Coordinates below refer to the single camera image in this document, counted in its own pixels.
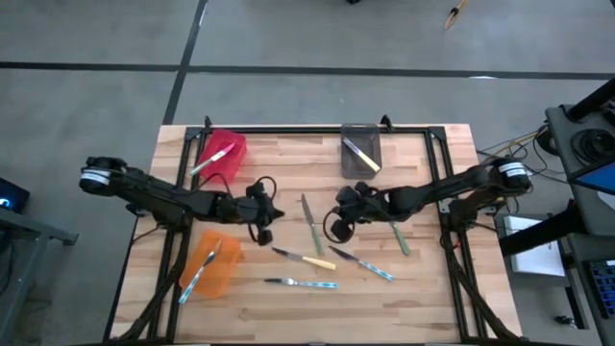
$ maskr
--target knife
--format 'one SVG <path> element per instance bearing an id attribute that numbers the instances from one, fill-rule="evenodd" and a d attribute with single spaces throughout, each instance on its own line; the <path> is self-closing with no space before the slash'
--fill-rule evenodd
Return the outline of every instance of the knife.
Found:
<path id="1" fill-rule="evenodd" d="M 303 283 L 294 281 L 292 279 L 265 279 L 266 283 L 271 284 L 289 284 L 289 285 L 302 285 L 308 287 L 319 287 L 319 288 L 337 288 L 337 283 Z"/>
<path id="2" fill-rule="evenodd" d="M 404 255 L 410 256 L 410 248 L 407 247 L 406 240 L 404 239 L 404 236 L 400 232 L 400 228 L 397 227 L 397 224 L 393 221 L 390 221 L 388 224 L 391 225 L 391 228 L 393 229 L 393 233 L 397 237 L 397 241 L 400 243 L 400 247 L 402 248 L 402 252 L 404 253 Z"/>
<path id="3" fill-rule="evenodd" d="M 325 269 L 330 269 L 330 270 L 335 270 L 335 268 L 337 267 L 334 263 L 331 262 L 327 262 L 324 260 L 320 260 L 320 259 L 313 259 L 313 258 L 309 258 L 309 257 L 305 257 L 305 256 L 300 256 L 300 255 L 295 255 L 295 254 L 291 254 L 287 251 L 284 251 L 282 249 L 278 249 L 275 247 L 271 247 L 273 249 L 273 251 L 277 252 L 278 254 L 290 259 L 290 260 L 297 260 L 297 261 L 306 261 L 308 263 L 314 264 L 314 265 L 318 265 L 319 267 L 325 268 Z"/>
<path id="4" fill-rule="evenodd" d="M 203 269 L 205 269 L 205 267 L 208 264 L 212 263 L 213 260 L 215 260 L 215 255 L 220 250 L 220 246 L 221 245 L 222 245 L 222 239 L 218 239 L 218 242 L 213 247 L 213 250 L 211 250 L 211 252 L 207 256 L 207 258 L 203 262 L 203 265 L 201 265 L 201 268 L 199 268 L 199 271 L 196 272 L 196 274 L 194 275 L 194 278 L 192 278 L 192 281 L 190 282 L 188 287 L 185 289 L 184 294 L 182 294 L 182 297 L 180 297 L 180 304 L 183 304 L 183 303 L 185 303 L 186 300 L 188 300 L 188 296 L 192 292 L 192 288 L 194 288 L 196 283 L 199 282 L 199 279 L 201 278 L 201 274 L 203 274 Z"/>
<path id="5" fill-rule="evenodd" d="M 350 150 L 353 151 L 353 153 L 357 154 L 357 156 L 359 156 L 363 160 L 363 162 L 365 162 L 370 168 L 372 168 L 374 172 L 378 173 L 378 171 L 381 170 L 381 168 L 372 159 L 370 159 L 367 155 L 365 155 L 365 153 L 358 149 L 358 147 L 347 137 L 342 137 L 342 141 L 350 148 Z"/>
<path id="6" fill-rule="evenodd" d="M 192 177 L 193 175 L 199 173 L 201 170 L 203 170 L 203 168 L 207 167 L 210 163 L 212 162 L 216 162 L 218 160 L 220 160 L 222 157 L 224 157 L 225 155 L 229 154 L 229 152 L 234 148 L 234 143 L 229 144 L 228 147 L 220 150 L 219 152 L 215 153 L 215 155 L 213 155 L 211 158 L 203 161 L 201 164 L 199 164 L 198 166 L 194 167 L 194 169 L 192 169 L 190 171 L 190 177 Z"/>
<path id="7" fill-rule="evenodd" d="M 311 228 L 311 236 L 314 238 L 314 245 L 316 245 L 316 252 L 318 256 L 323 256 L 325 252 L 323 251 L 323 246 L 320 244 L 320 238 L 318 237 L 318 233 L 316 233 L 316 224 L 314 223 L 314 217 L 311 215 L 311 211 L 309 211 L 308 200 L 306 199 L 305 194 L 301 194 L 301 205 L 304 207 L 304 214 L 306 215 L 307 223 Z"/>
<path id="8" fill-rule="evenodd" d="M 383 278 L 387 279 L 388 281 L 392 282 L 393 276 L 391 276 L 390 274 L 387 274 L 386 272 L 381 271 L 380 269 L 378 269 L 377 267 L 373 266 L 372 264 L 365 262 L 363 260 L 360 260 L 356 257 L 354 257 L 353 255 L 343 252 L 337 248 L 332 247 L 331 245 L 329 246 L 336 254 L 338 254 L 341 258 L 345 259 L 345 260 L 354 260 L 356 262 L 358 262 L 358 264 L 364 266 L 365 268 L 373 271 L 374 273 L 382 276 Z"/>

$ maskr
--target wooden table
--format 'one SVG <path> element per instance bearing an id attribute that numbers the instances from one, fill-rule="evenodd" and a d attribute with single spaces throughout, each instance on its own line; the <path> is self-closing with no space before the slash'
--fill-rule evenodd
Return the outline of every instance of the wooden table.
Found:
<path id="1" fill-rule="evenodd" d="M 470 127 L 446 125 L 446 132 L 455 173 L 477 164 Z M 160 129 L 152 175 L 175 182 L 184 133 L 185 126 Z M 232 186 L 233 194 L 243 195 L 246 185 L 260 176 L 273 176 L 278 183 L 274 204 L 286 213 L 270 227 L 273 245 L 316 257 L 302 211 L 301 194 L 307 196 L 314 218 L 320 223 L 333 207 L 336 192 L 344 185 L 354 184 L 340 174 L 339 135 L 246 136 L 248 153 Z M 382 135 L 381 152 L 383 168 L 370 185 L 385 188 L 431 181 L 426 145 L 421 136 Z M 206 185 L 206 188 L 223 187 Z M 488 218 L 480 221 L 491 222 Z M 154 226 L 152 219 L 139 220 L 135 236 Z M 358 226 L 352 240 L 340 246 L 392 274 L 396 280 L 390 283 L 329 250 L 323 260 L 335 262 L 336 271 L 285 259 L 269 246 L 259 247 L 252 242 L 245 226 L 196 222 L 190 251 L 204 230 L 216 230 L 240 239 L 245 260 L 238 265 L 226 297 L 208 301 L 192 294 L 188 303 L 181 306 L 176 342 L 458 341 L 447 266 L 438 243 L 440 226 L 435 206 L 425 207 L 399 227 L 411 249 L 409 257 L 402 254 L 386 223 Z M 507 327 L 521 334 L 496 235 L 476 228 L 468 236 L 480 293 Z M 132 247 L 111 336 L 124 333 L 152 297 L 163 239 L 164 231 L 160 231 L 142 238 Z M 324 246 L 329 244 L 323 235 L 321 241 Z M 339 288 L 285 286 L 266 284 L 262 280 L 271 277 L 338 282 Z M 474 331 L 470 300 L 465 295 L 464 306 L 470 330 Z M 163 326 L 167 312 L 168 303 L 165 303 L 160 319 Z"/>

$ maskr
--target orange plastic basket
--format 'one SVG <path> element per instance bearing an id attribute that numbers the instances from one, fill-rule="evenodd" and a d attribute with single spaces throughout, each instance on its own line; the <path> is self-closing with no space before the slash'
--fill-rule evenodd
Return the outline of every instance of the orange plastic basket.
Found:
<path id="1" fill-rule="evenodd" d="M 188 287 L 196 272 L 199 271 L 205 259 L 215 247 L 218 239 L 222 239 L 220 250 L 215 259 L 203 269 L 201 279 L 194 286 L 193 291 L 207 298 L 222 297 L 229 286 L 235 265 L 243 258 L 239 240 L 215 231 L 205 231 L 199 239 L 196 250 L 185 265 L 184 273 L 180 277 L 180 286 Z"/>

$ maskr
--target gray floor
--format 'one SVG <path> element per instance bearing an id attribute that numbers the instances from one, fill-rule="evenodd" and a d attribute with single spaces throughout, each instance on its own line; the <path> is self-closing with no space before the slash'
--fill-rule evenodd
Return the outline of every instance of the gray floor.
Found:
<path id="1" fill-rule="evenodd" d="M 0 61 L 179 64 L 197 0 L 11 0 L 0 4 Z M 607 0 L 211 0 L 193 64 L 615 72 Z M 0 70 L 0 176 L 32 191 L 28 214 L 81 234 L 54 246 L 37 290 L 51 307 L 24 313 L 43 345 L 100 340 L 134 219 L 119 199 L 82 193 L 88 156 L 147 169 L 175 73 Z M 470 123 L 477 147 L 533 131 L 546 107 L 603 81 L 188 74 L 174 123 Z M 557 159 L 549 157 L 552 169 Z M 529 165 L 541 163 L 530 153 Z M 560 211 L 566 185 L 534 179 L 521 211 Z M 595 345 L 564 291 L 513 281 L 524 335 Z M 550 300 L 541 299 L 548 294 Z M 42 321 L 33 332 L 33 319 Z"/>

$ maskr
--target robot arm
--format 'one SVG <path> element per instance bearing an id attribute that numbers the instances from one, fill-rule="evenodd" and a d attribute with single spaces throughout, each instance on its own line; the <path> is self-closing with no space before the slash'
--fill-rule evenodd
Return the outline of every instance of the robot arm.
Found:
<path id="1" fill-rule="evenodd" d="M 148 210 L 164 226 L 181 227 L 188 215 L 200 221 L 256 225 L 258 235 L 251 232 L 251 236 L 261 246 L 273 239 L 266 227 L 283 216 L 260 180 L 246 188 L 245 197 L 233 198 L 230 192 L 175 187 L 115 158 L 88 158 L 79 187 L 95 195 L 120 197 L 129 202 L 131 212 Z"/>
<path id="2" fill-rule="evenodd" d="M 419 187 L 378 190 L 359 182 L 355 188 L 343 187 L 335 197 L 338 206 L 330 214 L 340 217 L 331 227 L 331 233 L 337 239 L 331 238 L 326 230 L 327 217 L 323 227 L 329 240 L 346 242 L 352 237 L 356 223 L 403 222 L 427 204 L 474 190 L 467 198 L 456 199 L 449 204 L 447 227 L 459 230 L 476 221 L 478 210 L 484 206 L 502 197 L 522 195 L 530 187 L 528 173 L 523 164 L 515 159 L 494 160 L 486 167 L 473 166 L 463 173 Z"/>

